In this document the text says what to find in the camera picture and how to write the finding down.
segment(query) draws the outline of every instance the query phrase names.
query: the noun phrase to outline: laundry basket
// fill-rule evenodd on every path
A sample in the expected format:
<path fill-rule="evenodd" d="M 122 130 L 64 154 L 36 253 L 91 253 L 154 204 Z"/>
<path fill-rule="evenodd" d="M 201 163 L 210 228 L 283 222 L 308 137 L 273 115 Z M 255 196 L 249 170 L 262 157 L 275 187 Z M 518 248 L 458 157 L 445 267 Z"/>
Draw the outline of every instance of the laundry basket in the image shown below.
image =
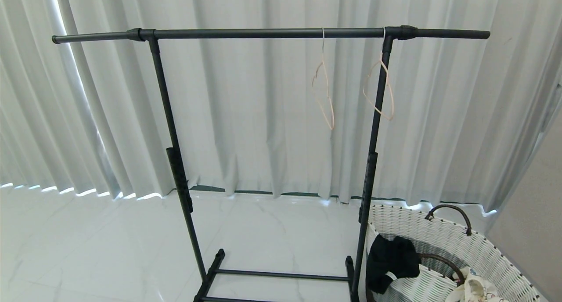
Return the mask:
<path fill-rule="evenodd" d="M 434 218 L 439 208 L 459 211 L 466 226 L 449 220 Z M 492 281 L 502 298 L 510 302 L 537 302 L 540 297 L 532 284 L 487 238 L 472 231 L 470 220 L 461 208 L 441 204 L 428 213 L 407 208 L 375 205 L 369 213 L 367 251 L 375 237 L 392 239 L 395 236 L 408 238 L 420 254 L 435 254 L 445 258 L 458 268 L 470 266 L 484 279 Z M 367 300 L 377 302 L 426 302 L 444 301 L 457 286 L 450 280 L 453 270 L 440 260 L 421 259 L 420 275 L 417 278 L 402 278 L 392 282 L 384 295 L 370 292 Z"/>

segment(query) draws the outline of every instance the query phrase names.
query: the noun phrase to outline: basket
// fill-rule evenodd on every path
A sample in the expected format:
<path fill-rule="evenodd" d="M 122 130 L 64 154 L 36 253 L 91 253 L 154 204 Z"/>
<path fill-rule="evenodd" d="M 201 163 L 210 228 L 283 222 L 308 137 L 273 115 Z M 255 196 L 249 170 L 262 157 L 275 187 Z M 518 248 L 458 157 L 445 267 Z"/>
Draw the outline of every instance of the basket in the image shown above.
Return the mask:
<path fill-rule="evenodd" d="M 433 214 L 439 208 L 459 211 L 466 226 L 434 218 Z M 441 204 L 426 214 L 402 207 L 375 205 L 369 212 L 367 251 L 377 234 L 387 239 L 402 236 L 412 241 L 422 257 L 420 275 L 393 281 L 383 295 L 367 289 L 368 301 L 372 298 L 377 302 L 444 301 L 457 286 L 450 280 L 454 272 L 451 265 L 470 266 L 484 279 L 492 281 L 500 296 L 510 302 L 540 301 L 534 286 L 487 238 L 472 231 L 468 216 L 457 206 Z M 440 256 L 450 263 L 429 260 L 423 254 Z"/>

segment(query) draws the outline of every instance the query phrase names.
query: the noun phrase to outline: wire hanger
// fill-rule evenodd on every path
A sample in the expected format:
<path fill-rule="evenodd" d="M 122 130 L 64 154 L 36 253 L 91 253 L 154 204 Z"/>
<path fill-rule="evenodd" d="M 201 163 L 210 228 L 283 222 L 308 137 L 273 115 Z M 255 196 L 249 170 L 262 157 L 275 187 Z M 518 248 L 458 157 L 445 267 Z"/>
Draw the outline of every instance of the wire hanger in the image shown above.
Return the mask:
<path fill-rule="evenodd" d="M 386 28 L 383 28 L 383 44 L 385 44 L 385 38 L 386 38 Z M 384 70 L 387 74 L 385 86 L 388 87 L 388 90 L 390 92 L 390 100 L 391 100 L 390 116 L 387 116 L 381 110 L 379 110 L 379 108 L 377 108 L 377 106 L 375 106 L 375 104 L 373 102 L 371 102 L 371 100 L 369 99 L 369 96 L 367 96 L 367 94 L 365 93 L 365 88 L 367 87 L 367 84 L 369 84 L 369 78 L 371 78 L 371 74 L 373 73 L 373 68 L 375 68 L 375 66 L 377 66 L 379 63 L 381 64 L 382 68 L 384 68 Z M 367 77 L 365 77 L 365 82 L 363 84 L 363 95 L 365 96 L 367 101 L 371 104 L 371 106 L 373 106 L 373 108 L 375 108 L 375 111 L 379 112 L 379 114 L 381 114 L 381 116 L 383 116 L 385 119 L 391 121 L 392 118 L 394 118 L 394 95 L 392 93 L 392 86 L 390 86 L 390 77 L 389 77 L 389 74 L 388 74 L 388 68 L 385 65 L 385 63 L 383 62 L 383 50 L 382 50 L 382 48 L 381 48 L 381 55 L 379 56 L 378 62 L 376 62 L 375 64 L 373 64 L 373 66 L 371 66 L 371 69 L 369 70 L 369 74 L 367 74 Z"/>
<path fill-rule="evenodd" d="M 314 88 L 312 88 L 312 92 L 314 95 L 314 99 L 316 100 L 318 106 L 320 107 L 320 110 L 322 110 L 322 115 L 324 116 L 324 120 L 326 121 L 326 124 L 328 125 L 328 128 L 330 128 L 330 130 L 333 130 L 335 127 L 335 120 L 334 120 L 334 105 L 331 101 L 331 97 L 330 97 L 330 83 L 328 81 L 328 72 L 326 71 L 326 64 L 324 63 L 324 42 L 326 40 L 325 34 L 324 34 L 324 28 L 322 28 L 322 61 L 320 64 L 318 64 L 317 67 L 317 72 L 315 74 L 315 76 L 313 77 L 313 84 L 312 87 L 314 87 L 314 81 L 316 80 L 316 78 L 318 78 L 318 71 L 320 70 L 320 67 L 324 68 L 324 77 L 326 78 L 326 98 L 328 98 L 328 101 L 330 102 L 330 110 L 331 110 L 331 123 L 328 119 L 328 116 L 326 116 L 326 112 L 324 111 L 324 107 L 321 103 L 321 101 L 318 99 L 316 92 L 314 91 Z"/>

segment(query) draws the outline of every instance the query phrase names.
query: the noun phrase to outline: black cloth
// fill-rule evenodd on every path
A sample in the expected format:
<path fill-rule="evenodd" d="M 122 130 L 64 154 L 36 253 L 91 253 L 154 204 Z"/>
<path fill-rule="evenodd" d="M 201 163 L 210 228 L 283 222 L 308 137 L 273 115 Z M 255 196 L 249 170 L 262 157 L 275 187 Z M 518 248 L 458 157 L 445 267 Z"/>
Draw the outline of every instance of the black cloth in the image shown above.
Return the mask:
<path fill-rule="evenodd" d="M 415 278 L 420 274 L 421 263 L 414 244 L 407 238 L 396 236 L 389 241 L 378 235 L 367 257 L 367 286 L 376 293 L 384 294 L 393 281 L 387 272 L 398 279 Z"/>

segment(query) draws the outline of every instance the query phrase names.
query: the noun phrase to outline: vertical post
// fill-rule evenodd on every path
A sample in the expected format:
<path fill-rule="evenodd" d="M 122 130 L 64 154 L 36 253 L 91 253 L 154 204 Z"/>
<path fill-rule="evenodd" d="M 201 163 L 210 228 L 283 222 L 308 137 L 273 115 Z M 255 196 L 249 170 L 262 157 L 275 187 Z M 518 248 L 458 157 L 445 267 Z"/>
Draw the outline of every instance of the vertical post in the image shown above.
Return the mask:
<path fill-rule="evenodd" d="M 383 56 L 382 62 L 388 68 L 388 61 L 390 60 L 390 52 L 392 50 L 392 41 L 394 38 L 386 36 L 383 42 Z M 383 97 L 385 96 L 386 86 L 386 72 L 381 66 L 379 73 L 379 84 L 377 87 L 377 98 L 375 106 L 382 110 Z M 379 134 L 379 124 L 381 122 L 381 115 L 375 111 L 373 116 L 373 126 L 371 127 L 371 141 L 369 142 L 369 155 L 367 157 L 367 170 L 365 171 L 365 182 L 363 183 L 363 197 L 361 200 L 360 208 L 360 222 L 359 229 L 359 242 L 357 244 L 357 257 L 355 258 L 355 273 L 353 274 L 353 288 L 351 291 L 351 300 L 358 301 L 359 298 L 359 277 L 361 275 L 361 265 L 363 264 L 363 253 L 365 250 L 365 236 L 367 235 L 367 222 L 369 220 L 369 209 L 371 208 L 371 196 L 373 194 L 373 183 L 375 180 L 375 169 L 377 167 L 377 137 Z"/>
<path fill-rule="evenodd" d="M 156 69 L 156 78 L 158 79 L 158 86 L 160 87 L 160 95 L 162 97 L 162 103 L 164 105 L 164 113 L 166 114 L 168 131 L 170 132 L 170 138 L 172 140 L 172 147 L 167 148 L 166 152 L 168 154 L 168 159 L 172 168 L 172 174 L 174 175 L 177 195 L 179 196 L 181 210 L 183 210 L 183 215 L 187 224 L 189 238 L 191 239 L 191 246 L 193 246 L 195 260 L 197 261 L 197 267 L 199 268 L 199 274 L 201 275 L 201 280 L 203 282 L 207 282 L 207 273 L 205 272 L 205 265 L 203 264 L 201 249 L 199 248 L 197 234 L 195 234 L 195 226 L 193 226 L 193 219 L 191 218 L 191 212 L 193 212 L 193 204 L 191 203 L 191 196 L 189 196 L 189 188 L 187 186 L 187 178 L 185 176 L 183 160 L 181 160 L 179 141 L 177 139 L 174 116 L 172 114 L 172 107 L 170 104 L 170 95 L 168 94 L 166 79 L 164 78 L 164 69 L 162 68 L 162 58 L 160 58 L 160 46 L 158 44 L 158 39 L 155 38 L 154 35 L 152 35 L 148 38 L 148 44 L 150 45 L 150 52 L 152 52 L 152 60 L 154 60 L 154 68 Z"/>

